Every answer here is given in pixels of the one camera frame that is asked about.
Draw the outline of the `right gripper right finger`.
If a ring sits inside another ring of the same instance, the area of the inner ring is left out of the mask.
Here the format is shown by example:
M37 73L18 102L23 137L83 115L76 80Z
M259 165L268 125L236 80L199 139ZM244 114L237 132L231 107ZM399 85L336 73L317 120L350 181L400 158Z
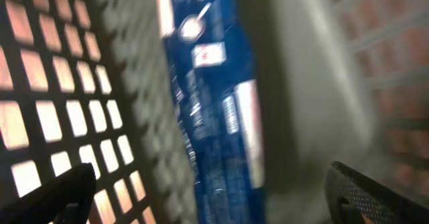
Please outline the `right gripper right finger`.
M428 209L341 162L332 162L324 193L333 223L427 223Z

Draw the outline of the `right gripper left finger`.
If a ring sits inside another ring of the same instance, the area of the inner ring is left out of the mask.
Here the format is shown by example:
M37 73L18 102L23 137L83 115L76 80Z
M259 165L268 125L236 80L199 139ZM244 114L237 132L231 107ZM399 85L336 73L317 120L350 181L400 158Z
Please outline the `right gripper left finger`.
M2 223L86 223L97 180L90 163L73 166L1 209Z

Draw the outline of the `blue food box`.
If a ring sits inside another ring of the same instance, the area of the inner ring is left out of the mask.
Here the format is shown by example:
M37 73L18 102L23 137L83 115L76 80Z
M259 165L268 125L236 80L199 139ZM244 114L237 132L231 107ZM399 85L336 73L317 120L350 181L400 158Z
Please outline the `blue food box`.
M157 0L199 223L264 223L255 59L236 0Z

